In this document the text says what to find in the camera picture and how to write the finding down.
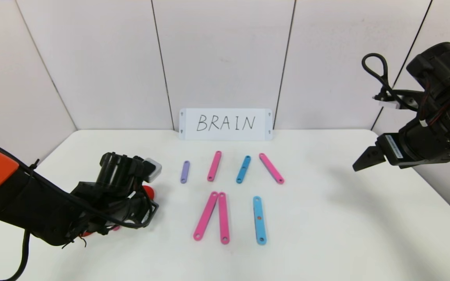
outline label sticker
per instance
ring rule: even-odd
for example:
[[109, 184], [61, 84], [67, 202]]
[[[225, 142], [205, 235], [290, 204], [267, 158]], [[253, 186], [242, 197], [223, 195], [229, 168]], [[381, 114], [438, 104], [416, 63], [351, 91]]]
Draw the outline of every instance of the label sticker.
[[384, 137], [386, 138], [386, 140], [388, 141], [388, 143], [390, 144], [391, 150], [393, 151], [393, 153], [395, 154], [395, 157], [397, 158], [404, 158], [402, 156], [402, 153], [400, 153], [400, 150], [398, 149], [397, 144], [395, 143], [395, 141], [393, 140], [393, 137], [391, 135], [384, 135]]

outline black cable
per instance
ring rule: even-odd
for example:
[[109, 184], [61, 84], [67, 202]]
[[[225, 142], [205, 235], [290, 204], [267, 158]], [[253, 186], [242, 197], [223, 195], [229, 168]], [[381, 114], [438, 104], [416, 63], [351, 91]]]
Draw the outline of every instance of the black cable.
[[[383, 65], [383, 75], [378, 75], [376, 72], [372, 71], [366, 64], [366, 59], [370, 58], [370, 57], [377, 57]], [[383, 88], [386, 89], [390, 95], [403, 107], [407, 108], [408, 110], [412, 110], [417, 112], [418, 109], [415, 107], [412, 107], [410, 105], [408, 105], [407, 103], [405, 103], [405, 101], [403, 101], [401, 98], [399, 98], [397, 96], [397, 94], [395, 94], [395, 92], [393, 91], [393, 89], [390, 87], [389, 83], [388, 83], [388, 64], [386, 63], [386, 59], [378, 54], [378, 53], [368, 53], [367, 55], [365, 55], [362, 58], [362, 67], [364, 68], [364, 70], [369, 73], [371, 76], [373, 76], [374, 78], [376, 78], [382, 85]]]
[[2, 281], [15, 281], [17, 280], [23, 273], [25, 266], [27, 265], [27, 261], [29, 259], [29, 240], [30, 240], [30, 231], [25, 230], [23, 233], [23, 242], [22, 242], [22, 258], [20, 260], [20, 266], [16, 270], [15, 274], [12, 277], [2, 280]]

